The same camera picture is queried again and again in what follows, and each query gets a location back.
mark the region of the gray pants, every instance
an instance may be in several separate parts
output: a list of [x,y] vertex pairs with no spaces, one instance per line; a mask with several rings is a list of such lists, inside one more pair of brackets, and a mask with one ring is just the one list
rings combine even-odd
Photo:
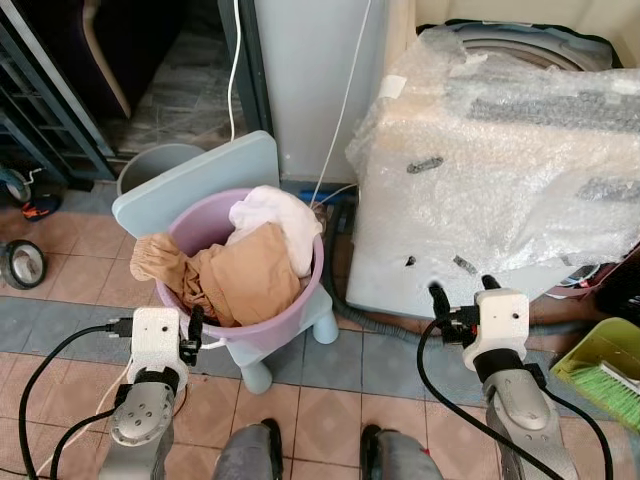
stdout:
[[[438,467],[420,443],[399,432],[378,434],[373,480],[442,480]],[[269,429],[250,425],[238,430],[224,447],[213,480],[273,480]]]

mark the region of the brush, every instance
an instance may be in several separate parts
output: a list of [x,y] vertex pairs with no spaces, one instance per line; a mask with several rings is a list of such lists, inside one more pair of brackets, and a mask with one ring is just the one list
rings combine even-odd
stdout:
[[607,362],[570,372],[574,385],[621,423],[640,432],[640,381]]

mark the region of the drain hose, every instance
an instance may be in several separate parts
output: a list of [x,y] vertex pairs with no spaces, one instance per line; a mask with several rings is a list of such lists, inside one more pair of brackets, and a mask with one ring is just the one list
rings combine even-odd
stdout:
[[[344,210],[344,202],[339,202],[334,206],[331,219],[327,226],[327,234],[325,236],[324,258],[325,264],[322,271],[322,280],[324,288],[333,300],[333,308],[338,315],[357,323],[366,330],[389,335],[399,338],[405,342],[417,345],[420,342],[420,335],[397,325],[389,325],[384,322],[378,322],[365,315],[365,313],[356,308],[352,308],[340,298],[336,291],[336,285],[333,280],[333,250],[336,243],[338,232],[338,224],[342,212]],[[570,333],[584,333],[589,331],[595,324],[588,321],[572,321],[566,323],[555,323],[551,325],[531,325],[529,328],[530,335],[566,335]],[[439,341],[438,337],[431,337],[430,342]]]

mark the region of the green brush bristles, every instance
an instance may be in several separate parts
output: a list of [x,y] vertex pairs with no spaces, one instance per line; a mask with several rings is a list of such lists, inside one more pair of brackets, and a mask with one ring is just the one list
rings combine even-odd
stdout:
[[578,390],[593,403],[640,432],[640,395],[597,366],[580,368],[570,375]]

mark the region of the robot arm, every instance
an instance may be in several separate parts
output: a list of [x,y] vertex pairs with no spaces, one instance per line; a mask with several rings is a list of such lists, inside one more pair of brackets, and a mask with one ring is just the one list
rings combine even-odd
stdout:
[[181,339],[183,315],[173,308],[139,308],[133,316],[128,391],[116,409],[111,445],[100,480],[164,479],[173,444],[173,406],[195,365],[204,314],[194,309],[190,338]]
[[[473,306],[454,309],[449,308],[441,287],[430,289],[434,311],[444,320],[443,340],[465,347],[464,363],[483,383],[487,425],[562,478],[577,479],[562,444],[558,412],[536,380],[544,376],[537,365],[522,363],[529,334],[529,301],[520,292],[500,288],[492,277],[483,278],[483,283],[487,290],[476,294]],[[500,445],[500,451],[506,480],[548,478],[510,448]]]

